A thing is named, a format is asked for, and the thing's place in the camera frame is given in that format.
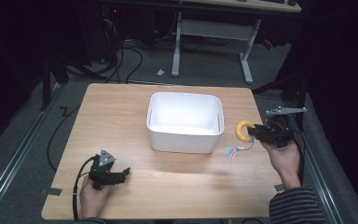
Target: wire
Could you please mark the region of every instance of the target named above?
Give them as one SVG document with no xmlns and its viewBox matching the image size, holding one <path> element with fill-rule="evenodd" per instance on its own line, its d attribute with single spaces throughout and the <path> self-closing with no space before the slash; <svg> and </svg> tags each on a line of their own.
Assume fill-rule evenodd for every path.
<svg viewBox="0 0 358 224">
<path fill-rule="evenodd" d="M 208 43 L 208 44 L 214 44 L 214 45 L 229 45 L 229 44 L 235 44 L 237 42 L 240 42 L 240 40 L 236 40 L 236 39 L 230 39 L 230 40 L 226 40 L 226 42 L 224 43 L 219 43 L 217 41 L 212 41 L 210 40 L 211 38 L 205 38 L 205 42 Z"/>
<path fill-rule="evenodd" d="M 171 38 L 173 38 L 174 37 L 174 35 L 173 36 L 169 36 L 169 37 L 167 37 L 167 38 L 165 38 L 165 39 L 161 39 L 161 40 L 159 40 L 159 41 L 155 41 L 155 44 L 157 44 L 157 45 L 159 45 L 159 46 L 162 46 L 162 47 L 170 47 L 170 46 L 173 46 L 176 42 L 175 42 L 175 40 L 174 39 L 171 39 Z M 160 42 L 163 42 L 163 41 L 168 41 L 168 40 L 170 40 L 170 43 L 169 44 L 161 44 Z"/>
<path fill-rule="evenodd" d="M 97 158 L 97 156 L 93 156 L 91 158 L 89 158 L 88 160 L 86 160 L 83 165 L 81 166 L 79 173 L 77 174 L 76 177 L 76 181 L 75 181 L 75 185 L 74 185 L 74 191 L 72 193 L 72 209 L 74 211 L 74 221 L 78 221 L 78 215 L 77 215 L 77 184 L 79 182 L 79 179 L 82 175 L 85 174 L 81 174 L 83 172 L 84 167 L 87 165 L 87 163 L 89 163 L 90 161 L 95 161 Z"/>
<path fill-rule="evenodd" d="M 205 38 L 203 38 L 203 37 L 201 37 L 200 38 L 200 44 L 198 45 L 198 46 L 196 46 L 195 48 L 186 48 L 185 46 L 183 46 L 182 44 L 181 44 L 181 47 L 183 48 L 183 49 L 189 49 L 189 50 L 196 50 L 196 49 L 200 49 L 203 45 L 204 45 L 204 41 L 205 41 Z"/>
<path fill-rule="evenodd" d="M 142 61 L 144 60 L 144 57 L 142 56 L 142 54 L 141 54 L 138 50 L 136 50 L 136 49 L 128 49 L 128 50 L 132 50 L 132 51 L 138 53 L 139 56 L 141 57 L 141 61 L 140 61 L 140 62 L 138 63 L 138 65 L 127 75 L 126 84 L 129 84 L 130 76 L 132 75 L 133 72 L 136 71 L 136 69 L 138 69 L 138 68 L 141 66 Z"/>
<path fill-rule="evenodd" d="M 120 63 L 117 66 L 116 63 L 116 69 L 115 71 L 112 72 L 112 74 L 109 76 L 109 78 L 106 79 L 105 83 L 108 83 L 110 81 L 110 79 L 112 78 L 112 76 L 116 73 L 117 74 L 117 84 L 120 83 L 120 76 L 118 75 L 118 68 L 121 66 L 121 64 L 123 63 L 123 58 L 124 58 L 124 53 L 123 53 L 123 44 L 121 44 L 120 47 L 120 51 L 121 51 L 121 59 L 120 59 Z"/>
<path fill-rule="evenodd" d="M 88 175 L 90 172 L 86 172 L 84 174 L 82 174 L 80 177 L 82 177 L 83 175 Z"/>
<path fill-rule="evenodd" d="M 57 168 L 54 167 L 53 163 L 51 162 L 50 159 L 50 147 L 51 147 L 51 143 L 53 141 L 53 138 L 55 136 L 55 134 L 57 133 L 57 131 L 61 128 L 61 126 L 63 125 L 63 123 L 69 118 L 71 117 L 71 115 L 73 113 L 75 113 L 75 111 L 78 110 L 78 108 L 80 108 L 80 105 L 78 105 L 74 110 L 72 110 L 69 114 L 64 114 L 65 118 L 60 122 L 60 124 L 56 127 L 56 129 L 54 130 L 54 133 L 51 135 L 49 141 L 48 141 L 48 150 L 47 150 L 47 154 L 48 154 L 48 164 L 50 165 L 51 169 L 54 171 L 54 173 L 57 172 Z"/>
<path fill-rule="evenodd" d="M 173 30 L 173 27 L 175 27 L 177 17 L 178 17 L 178 13 L 176 12 L 175 16 L 173 18 L 173 22 L 172 22 L 172 26 L 171 26 L 170 31 L 165 36 L 163 36 L 162 38 L 155 39 L 155 41 L 163 40 L 165 38 L 170 38 L 170 37 L 173 36 L 173 35 L 171 35 L 171 33 L 172 33 L 172 30 Z"/>
<path fill-rule="evenodd" d="M 110 63 L 105 68 L 102 68 L 99 71 L 93 72 L 93 71 L 89 70 L 87 67 L 85 67 L 85 66 L 83 66 L 81 64 L 77 64 L 77 63 L 73 62 L 72 60 L 70 60 L 70 59 L 68 59 L 65 56 L 60 55 L 60 54 L 57 54 L 57 57 L 59 59 L 61 59 L 65 64 L 69 64 L 69 65 L 73 66 L 77 71 L 80 72 L 80 74 L 79 74 L 79 73 L 74 72 L 74 71 L 68 71 L 71 74 L 78 75 L 78 76 L 79 75 L 88 75 L 88 76 L 96 78 L 96 79 L 104 79 L 104 77 L 100 76 L 100 74 L 111 70 L 117 64 L 117 55 L 116 55 L 116 51 L 118 49 L 117 43 L 120 43 L 120 39 L 122 38 L 123 35 L 124 35 L 123 31 L 121 31 L 120 33 L 114 35 L 113 40 L 112 40 L 112 44 L 111 44 L 111 46 L 110 46 L 110 48 L 108 50 L 108 56 L 107 56 L 109 58 L 109 60 L 110 60 Z"/>
</svg>

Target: person's hand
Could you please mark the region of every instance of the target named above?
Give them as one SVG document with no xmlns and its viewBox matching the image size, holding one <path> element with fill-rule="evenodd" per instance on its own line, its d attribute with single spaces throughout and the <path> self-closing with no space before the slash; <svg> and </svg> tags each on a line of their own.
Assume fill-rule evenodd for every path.
<svg viewBox="0 0 358 224">
<path fill-rule="evenodd" d="M 107 196 L 112 185 L 103 186 L 102 189 L 95 189 L 92 180 L 86 175 L 80 191 L 80 202 L 82 217 L 97 217 L 103 209 Z"/>
<path fill-rule="evenodd" d="M 300 153 L 295 142 L 288 142 L 286 147 L 276 148 L 273 145 L 260 142 L 267 150 L 272 167 L 278 172 L 286 190 L 301 187 L 298 179 Z"/>
</svg>

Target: gray carpet floor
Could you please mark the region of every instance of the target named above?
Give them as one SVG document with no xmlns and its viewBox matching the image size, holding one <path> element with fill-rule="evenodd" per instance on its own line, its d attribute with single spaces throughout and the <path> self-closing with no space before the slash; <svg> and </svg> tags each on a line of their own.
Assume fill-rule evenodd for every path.
<svg viewBox="0 0 358 224">
<path fill-rule="evenodd" d="M 255 89 L 272 81 L 278 73 L 285 55 L 290 49 L 289 45 L 266 49 L 261 45 L 254 45 L 249 57 L 250 69 L 254 77 L 254 84 L 247 85 L 244 82 L 238 53 L 243 48 L 243 43 L 227 43 L 213 39 L 210 43 L 188 42 L 183 45 L 181 73 L 179 77 L 171 76 L 173 45 L 171 41 L 159 42 L 153 47 L 143 45 L 137 41 L 128 41 L 123 50 L 123 63 L 118 69 L 120 82 L 124 83 L 129 74 L 141 61 L 142 63 L 131 75 L 131 83 L 165 83 L 173 85 L 191 86 L 222 86 L 244 87 Z M 90 69 L 98 70 L 104 65 L 94 64 Z M 165 71 L 163 76 L 158 76 L 159 70 Z M 86 88 L 90 83 L 103 82 L 77 74 L 71 75 L 66 85 L 61 85 L 54 102 L 48 113 L 43 114 L 44 119 L 33 140 L 29 144 L 29 150 L 23 155 L 19 170 L 15 171 L 14 178 L 9 180 L 8 188 L 0 199 L 0 223 L 71 223 L 70 220 L 45 220 L 41 217 L 41 211 L 46 200 L 46 195 L 41 194 L 42 189 L 49 188 L 54 178 L 54 172 L 48 165 L 47 150 L 51 139 L 49 155 L 52 163 L 57 167 L 64 151 L 66 141 L 76 119 L 74 113 L 67 119 L 55 136 L 51 138 L 55 129 L 64 119 L 62 106 L 68 111 L 81 104 Z M 117 75 L 114 75 L 110 83 L 117 83 Z M 255 95 L 260 115 L 283 102 L 279 91 L 266 91 Z M 29 131 L 36 117 L 41 115 L 39 111 L 42 105 L 42 85 L 39 83 L 34 88 L 32 97 L 13 116 L 9 126 L 0 138 L 0 176 L 7 168 L 13 155 L 18 150 L 21 142 Z M 321 169 L 324 182 L 328 186 L 331 196 L 337 206 L 341 220 L 335 223 L 358 223 L 358 200 L 351 188 L 351 183 L 339 166 L 328 141 L 324 136 L 321 124 L 313 109 L 310 97 L 307 98 L 307 108 L 304 119 L 305 135 L 310 143 L 308 150 L 317 161 Z M 315 181 L 306 167 L 304 185 L 315 188 Z M 331 220 L 330 211 L 325 211 L 326 222 Z M 267 217 L 262 217 L 263 223 L 269 223 Z M 129 220 L 123 223 L 149 223 L 149 220 Z M 234 219 L 234 223 L 241 223 L 242 218 Z M 176 223 L 218 223 L 218 220 L 177 220 Z"/>
</svg>

